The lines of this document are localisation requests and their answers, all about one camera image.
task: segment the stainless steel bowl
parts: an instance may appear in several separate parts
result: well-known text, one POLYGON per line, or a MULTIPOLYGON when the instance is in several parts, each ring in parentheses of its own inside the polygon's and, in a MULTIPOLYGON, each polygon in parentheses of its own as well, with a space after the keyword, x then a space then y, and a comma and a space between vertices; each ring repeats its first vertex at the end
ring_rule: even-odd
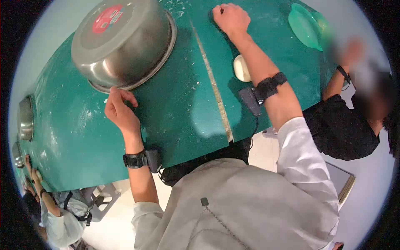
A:
POLYGON ((97 90, 129 90, 164 64, 175 39, 174 20, 158 0, 105 0, 78 26, 72 60, 97 90))
POLYGON ((30 96, 26 96, 18 110, 18 136, 20 140, 32 141, 33 137, 33 109, 30 96))
POLYGON ((15 165, 17 166, 17 168, 23 168, 25 166, 24 158, 22 157, 20 144, 18 142, 15 142, 12 146, 12 155, 14 157, 15 165))

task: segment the white sleeve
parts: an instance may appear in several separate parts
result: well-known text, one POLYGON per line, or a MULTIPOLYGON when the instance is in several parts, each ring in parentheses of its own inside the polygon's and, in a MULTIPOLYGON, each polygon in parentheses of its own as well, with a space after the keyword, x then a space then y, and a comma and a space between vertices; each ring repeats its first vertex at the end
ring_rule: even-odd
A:
POLYGON ((278 131, 277 173, 338 212, 338 195, 324 159, 303 117, 287 121, 278 131))
POLYGON ((164 211, 159 204, 152 202, 137 202, 133 209, 132 225, 136 231, 134 248, 140 249, 160 223, 164 211))

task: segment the teal table surface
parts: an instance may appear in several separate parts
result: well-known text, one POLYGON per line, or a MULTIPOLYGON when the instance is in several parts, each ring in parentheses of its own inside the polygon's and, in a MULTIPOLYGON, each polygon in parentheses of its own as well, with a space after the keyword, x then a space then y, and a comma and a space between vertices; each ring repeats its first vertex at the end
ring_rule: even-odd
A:
MULTIPOLYGON (((326 65, 323 54, 301 44, 289 27, 290 5, 300 2, 233 2, 249 13, 248 32, 286 74, 302 108, 318 102, 321 80, 325 82, 330 74, 321 70, 326 65)), ((161 148, 163 167, 170 167, 228 146, 216 86, 234 141, 251 136, 255 122, 237 95, 248 86, 234 77, 232 62, 239 53, 208 16, 222 2, 160 3, 175 18, 178 36, 160 71, 133 90, 139 102, 134 111, 141 121, 145 147, 161 148)), ((32 166, 42 174, 48 191, 128 178, 122 135, 104 115, 108 95, 94 90, 74 66, 72 38, 73 34, 56 50, 36 80, 33 140, 20 142, 22 153, 31 155, 32 166)), ((262 110, 259 131, 271 126, 262 110)))
MULTIPOLYGON (((162 149, 163 167, 228 146, 188 15, 173 15, 178 37, 169 59, 133 91, 145 146, 162 149)), ((33 93, 33 140, 20 142, 50 191, 128 178, 122 135, 104 115, 108 95, 94 90, 74 66, 72 38, 73 34, 40 73, 33 93)))
MULTIPOLYGON (((194 1, 193 23, 201 38, 215 81, 224 103, 234 141, 252 135, 256 121, 239 99, 238 91, 252 83, 238 80, 233 71, 233 60, 239 51, 211 22, 204 22, 206 13, 223 1, 194 1)), ((289 26, 291 4, 297 0, 232 0, 250 16, 248 33, 282 71, 293 88, 303 110, 321 100, 321 89, 332 75, 332 66, 324 53, 302 44, 289 26)), ((261 108, 258 132, 272 126, 265 108, 261 108)))

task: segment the green plastic bowl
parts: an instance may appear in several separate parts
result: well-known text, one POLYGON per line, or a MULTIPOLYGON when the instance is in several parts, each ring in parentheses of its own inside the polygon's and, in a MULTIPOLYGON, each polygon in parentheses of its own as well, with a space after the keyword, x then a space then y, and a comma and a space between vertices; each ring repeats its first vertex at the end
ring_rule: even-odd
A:
POLYGON ((309 48, 322 51, 320 28, 306 8, 300 4, 292 4, 292 11, 289 13, 288 19, 293 33, 300 42, 309 48))
POLYGON ((333 40, 332 27, 321 13, 314 12, 312 15, 314 16, 314 19, 318 24, 319 32, 321 34, 320 45, 323 50, 326 50, 332 44, 333 40))

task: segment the red label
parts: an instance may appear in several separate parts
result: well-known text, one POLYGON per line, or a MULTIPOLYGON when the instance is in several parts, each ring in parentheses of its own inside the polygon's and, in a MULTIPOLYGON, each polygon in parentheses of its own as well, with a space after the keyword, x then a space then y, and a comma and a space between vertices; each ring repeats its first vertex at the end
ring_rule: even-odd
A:
POLYGON ((94 33, 103 33, 106 29, 111 28, 116 23, 122 14, 124 13, 124 7, 121 4, 113 5, 106 8, 94 21, 92 31, 94 33))

